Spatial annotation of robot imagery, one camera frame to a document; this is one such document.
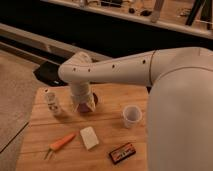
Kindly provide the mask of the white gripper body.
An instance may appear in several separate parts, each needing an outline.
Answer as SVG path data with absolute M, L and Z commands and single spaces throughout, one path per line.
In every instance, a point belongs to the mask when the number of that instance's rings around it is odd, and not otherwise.
M 71 98 L 75 103 L 83 103 L 93 94 L 88 82 L 71 84 Z

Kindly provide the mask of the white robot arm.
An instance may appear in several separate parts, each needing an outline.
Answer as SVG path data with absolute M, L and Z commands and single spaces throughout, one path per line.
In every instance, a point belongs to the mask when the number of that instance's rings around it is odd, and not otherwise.
M 77 104 L 92 96 L 91 82 L 149 87 L 148 171 L 213 171 L 213 50 L 153 50 L 96 63 L 78 52 L 58 74 Z

